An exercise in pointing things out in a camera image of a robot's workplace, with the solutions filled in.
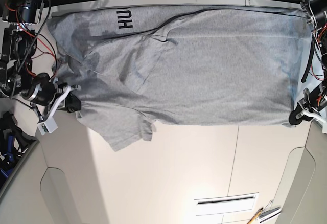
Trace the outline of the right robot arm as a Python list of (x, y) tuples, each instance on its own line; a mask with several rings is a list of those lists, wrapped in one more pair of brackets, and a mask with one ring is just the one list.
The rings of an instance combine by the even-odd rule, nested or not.
[(32, 71), (38, 44), (48, 49), (48, 55), (56, 57), (41, 30), (31, 28), (37, 23), (44, 28), (46, 21), (41, 16), (45, 5), (50, 6), (51, 0), (5, 0), (2, 13), (2, 20), (9, 26), (4, 28), (1, 48), (1, 98), (13, 99), (20, 95), (30, 102), (30, 109), (40, 120), (50, 117), (52, 111), (81, 110), (81, 101), (73, 94), (78, 86), (58, 83), (55, 74)]

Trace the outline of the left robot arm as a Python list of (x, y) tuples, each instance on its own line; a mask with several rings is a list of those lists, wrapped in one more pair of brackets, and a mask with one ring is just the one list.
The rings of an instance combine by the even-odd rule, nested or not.
[(320, 114), (326, 109), (326, 0), (302, 0), (300, 5), (311, 31), (308, 62), (300, 81), (305, 83), (310, 75), (319, 83), (312, 91), (303, 90), (302, 99), (289, 115), (289, 123), (296, 126), (314, 120), (326, 134), (326, 117)]

